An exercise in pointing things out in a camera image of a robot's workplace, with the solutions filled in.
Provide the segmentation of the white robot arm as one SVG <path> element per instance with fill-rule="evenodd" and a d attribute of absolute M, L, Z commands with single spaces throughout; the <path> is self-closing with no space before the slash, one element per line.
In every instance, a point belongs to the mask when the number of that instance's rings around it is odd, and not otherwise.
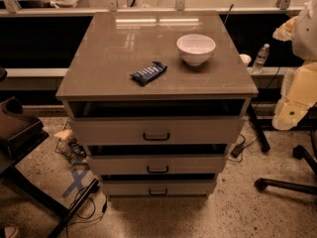
<path fill-rule="evenodd" d="M 281 41 L 292 41 L 292 52 L 304 60 L 297 70 L 284 75 L 272 126 L 290 130 L 317 103 L 317 0 L 310 0 L 298 16 L 282 24 L 273 33 Z"/>

